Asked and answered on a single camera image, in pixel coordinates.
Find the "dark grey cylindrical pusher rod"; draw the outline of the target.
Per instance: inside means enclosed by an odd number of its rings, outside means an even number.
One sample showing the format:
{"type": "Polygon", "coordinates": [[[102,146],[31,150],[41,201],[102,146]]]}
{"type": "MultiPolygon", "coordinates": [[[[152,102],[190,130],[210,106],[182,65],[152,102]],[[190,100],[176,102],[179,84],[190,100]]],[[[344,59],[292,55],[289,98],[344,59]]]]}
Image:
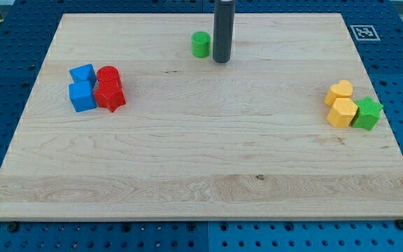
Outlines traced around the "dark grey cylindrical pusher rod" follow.
{"type": "Polygon", "coordinates": [[[231,57],[235,0],[215,0],[213,22],[213,60],[227,63],[231,57]]]}

